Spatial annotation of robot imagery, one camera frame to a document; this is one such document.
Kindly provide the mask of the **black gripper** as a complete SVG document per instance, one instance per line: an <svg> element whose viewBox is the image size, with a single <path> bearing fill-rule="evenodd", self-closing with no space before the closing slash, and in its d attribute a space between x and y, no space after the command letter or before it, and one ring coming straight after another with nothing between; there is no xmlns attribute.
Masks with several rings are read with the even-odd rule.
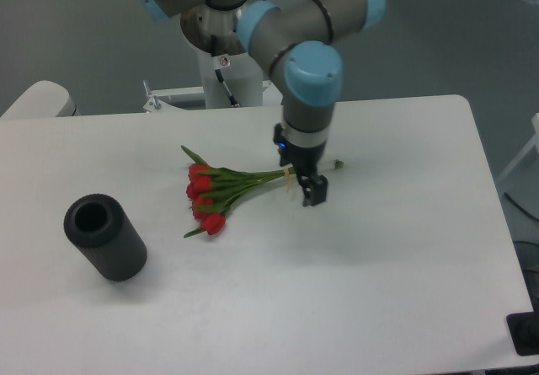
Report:
<svg viewBox="0 0 539 375"><path fill-rule="evenodd" d="M318 162L327 143L327 130L298 131L287 122L274 127L274 144L278 147L280 166L291 164L303 190L303 206L316 206L327 199L328 180L318 174Z"/></svg>

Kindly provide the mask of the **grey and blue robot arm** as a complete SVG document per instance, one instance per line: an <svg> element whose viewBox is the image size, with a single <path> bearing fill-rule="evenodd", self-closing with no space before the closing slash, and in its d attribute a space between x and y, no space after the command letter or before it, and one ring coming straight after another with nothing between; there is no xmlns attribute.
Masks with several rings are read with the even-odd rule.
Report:
<svg viewBox="0 0 539 375"><path fill-rule="evenodd" d="M343 87L334 42L378 23L387 0L305 0L279 8L267 0L141 0L158 20L179 17L185 39L209 59L248 56L282 93L274 129L280 164L291 165L304 204L325 201L318 162Z"/></svg>

